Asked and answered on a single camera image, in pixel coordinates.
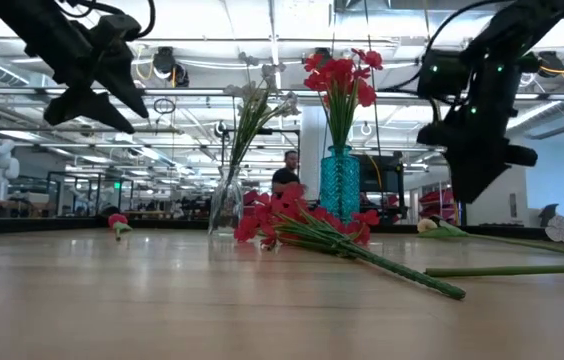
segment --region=man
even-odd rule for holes
[[[295,175],[295,169],[298,167],[298,152],[289,150],[284,153],[285,167],[273,174],[273,193],[281,195],[287,186],[300,183],[300,178]]]

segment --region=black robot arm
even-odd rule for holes
[[[72,6],[95,6],[112,15],[100,17],[96,26],[87,29],[64,17],[54,0],[0,0],[0,19],[26,43],[26,54],[39,56],[53,69],[53,80],[68,86],[49,103],[44,119],[57,125],[86,116],[133,133],[133,126],[109,102],[108,94],[97,94],[91,86],[97,81],[135,113],[143,118],[149,116],[142,92],[131,77],[133,54],[126,45],[142,36],[140,25],[119,9],[96,1],[66,2]],[[150,4],[154,15],[153,2]]]
[[[535,151],[510,145],[505,133],[517,115],[513,104],[522,73],[540,69],[540,60],[527,52],[562,18],[564,0],[518,0],[496,13],[465,50],[425,54],[418,95],[456,101],[444,121],[425,126],[417,141],[446,147],[457,201],[473,202],[509,164],[535,165]]]

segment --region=teal vase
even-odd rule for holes
[[[330,146],[331,156],[322,159],[320,205],[348,224],[360,211],[360,163],[349,155],[350,146]]]

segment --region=clear glass vase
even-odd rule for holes
[[[320,205],[348,224],[360,211],[360,162],[349,155],[350,146],[330,146],[331,156],[322,159]]]
[[[244,203],[240,185],[240,167],[225,166],[220,169],[222,179],[211,199],[209,215],[209,241],[233,243],[233,231],[242,219]]]

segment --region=table surface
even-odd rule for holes
[[[378,235],[426,267],[564,264],[483,242]],[[464,301],[292,247],[204,232],[0,235],[0,359],[564,360],[564,274],[448,279]]]

